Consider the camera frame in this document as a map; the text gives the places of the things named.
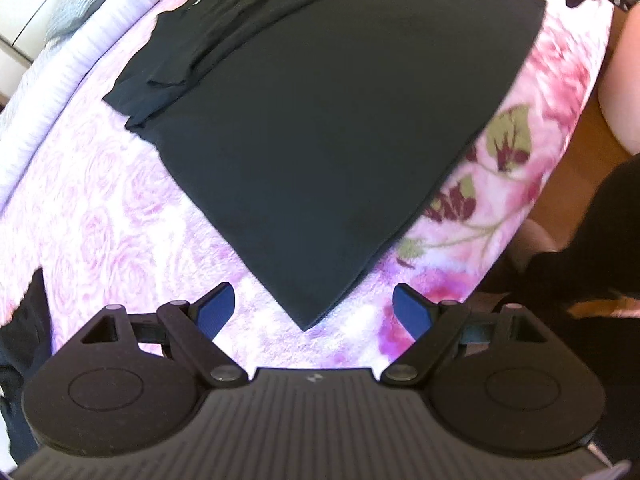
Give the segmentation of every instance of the black clothing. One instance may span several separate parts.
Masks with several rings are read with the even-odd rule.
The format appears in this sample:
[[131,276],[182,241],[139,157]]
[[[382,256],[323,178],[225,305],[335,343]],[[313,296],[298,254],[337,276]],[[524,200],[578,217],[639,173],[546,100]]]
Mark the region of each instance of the black clothing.
[[49,302],[42,269],[38,269],[11,322],[0,327],[0,408],[9,436],[9,452],[18,465],[38,449],[22,411],[24,383],[49,357]]
[[640,319],[573,319],[564,308],[640,296],[640,155],[600,185],[569,245],[534,256],[514,292],[604,384],[607,409],[595,436],[614,462],[640,461]]
[[189,0],[105,101],[292,319],[403,234],[508,92],[542,0]]
[[640,480],[640,463],[634,464],[623,480]]

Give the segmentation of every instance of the floral bedspread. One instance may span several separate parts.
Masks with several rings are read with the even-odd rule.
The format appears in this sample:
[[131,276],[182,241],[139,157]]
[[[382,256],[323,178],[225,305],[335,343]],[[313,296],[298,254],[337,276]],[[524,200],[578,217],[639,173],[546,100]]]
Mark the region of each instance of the floral bedspread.
[[323,322],[300,329],[174,184],[156,150],[101,101],[154,28],[162,0],[93,67],[0,218],[0,318],[44,268],[59,348],[108,303],[149,312],[222,281],[236,312],[216,343],[249,372],[372,367],[412,342],[391,296],[406,282],[464,300],[500,255],[570,140],[604,56],[611,6],[547,0],[536,44],[496,116],[403,240]]

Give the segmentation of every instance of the black t-shirt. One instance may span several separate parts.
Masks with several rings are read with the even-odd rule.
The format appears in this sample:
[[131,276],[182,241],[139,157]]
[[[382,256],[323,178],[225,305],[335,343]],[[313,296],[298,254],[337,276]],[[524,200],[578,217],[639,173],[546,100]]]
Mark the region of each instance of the black t-shirt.
[[490,120],[542,0],[189,0],[105,101],[304,330]]

